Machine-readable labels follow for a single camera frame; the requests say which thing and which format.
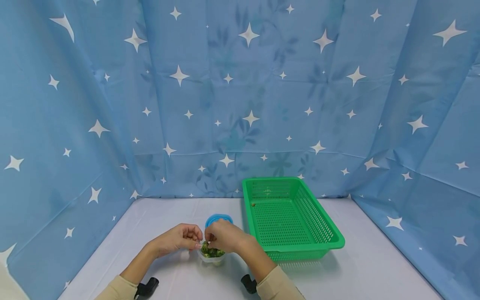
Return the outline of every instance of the plastic container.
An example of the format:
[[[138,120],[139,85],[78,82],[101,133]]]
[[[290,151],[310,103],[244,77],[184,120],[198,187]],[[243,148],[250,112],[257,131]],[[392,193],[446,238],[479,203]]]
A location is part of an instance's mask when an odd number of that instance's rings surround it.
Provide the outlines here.
[[[242,184],[250,234],[273,261],[319,259],[345,245],[303,180],[266,177]]]
[[[233,224],[233,220],[232,218],[229,216],[229,215],[224,215],[224,214],[214,214],[214,215],[211,215],[207,221],[205,222],[205,228],[209,227],[210,224],[212,224],[213,222],[216,222],[220,219],[224,219],[224,220],[227,220],[228,222],[232,223]],[[214,266],[220,266],[222,265],[222,262],[223,260],[225,259],[227,253],[223,254],[222,256],[220,257],[205,257],[203,254],[202,254],[202,251],[201,250],[197,250],[197,253],[198,253],[198,256],[200,257],[200,259],[206,264],[206,265],[214,265]]]

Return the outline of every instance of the blue curtain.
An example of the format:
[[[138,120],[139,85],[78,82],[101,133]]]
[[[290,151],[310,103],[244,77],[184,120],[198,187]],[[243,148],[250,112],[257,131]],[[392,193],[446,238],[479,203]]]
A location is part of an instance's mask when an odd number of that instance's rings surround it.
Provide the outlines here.
[[[253,176],[354,199],[444,298],[480,299],[480,2],[19,0],[0,16],[12,299],[56,299],[137,197],[242,197]]]

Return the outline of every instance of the beige sleeve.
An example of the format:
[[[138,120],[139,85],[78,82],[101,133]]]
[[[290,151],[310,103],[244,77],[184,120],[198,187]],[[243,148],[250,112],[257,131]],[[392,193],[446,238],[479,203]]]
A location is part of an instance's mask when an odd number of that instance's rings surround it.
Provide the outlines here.
[[[133,300],[137,285],[116,276],[95,300]]]
[[[279,266],[257,285],[257,293],[262,300],[305,300]]]

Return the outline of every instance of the white table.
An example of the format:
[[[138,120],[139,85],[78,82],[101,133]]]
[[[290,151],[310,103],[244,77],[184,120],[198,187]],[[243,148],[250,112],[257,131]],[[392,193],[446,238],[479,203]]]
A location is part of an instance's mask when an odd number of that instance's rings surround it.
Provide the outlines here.
[[[152,238],[178,223],[204,230],[215,213],[229,214],[243,227],[243,199],[139,199],[64,291],[60,300],[94,299]],[[306,299],[423,299],[441,297],[350,199],[320,199],[345,237],[343,249],[315,262],[282,264]],[[178,252],[154,262],[144,278],[160,284],[152,300],[259,299],[240,283],[248,268],[235,254],[221,267],[205,268],[192,252]]]

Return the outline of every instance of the basket rim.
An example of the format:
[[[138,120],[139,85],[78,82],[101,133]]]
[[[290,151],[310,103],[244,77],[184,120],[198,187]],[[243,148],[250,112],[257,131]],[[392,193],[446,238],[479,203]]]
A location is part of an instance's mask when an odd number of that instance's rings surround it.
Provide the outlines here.
[[[324,210],[318,199],[313,195],[312,191],[308,185],[297,177],[255,177],[255,178],[246,178],[242,181],[243,188],[243,201],[245,204],[245,211],[247,213],[248,227],[250,234],[257,238],[255,232],[255,227],[253,225],[253,214],[250,207],[250,199],[248,196],[249,189],[247,188],[247,183],[250,181],[266,181],[266,180],[294,180],[299,182],[307,191],[310,200],[314,200],[313,203],[315,207],[322,213],[325,221],[331,226],[332,231],[338,236],[338,241],[329,242],[329,243],[308,243],[308,244],[298,244],[298,245],[286,245],[286,246],[262,246],[265,252],[309,252],[309,251],[318,251],[318,250],[332,250],[332,249],[341,249],[345,246],[345,238],[343,234],[338,230],[338,227],[330,218],[328,213]]]

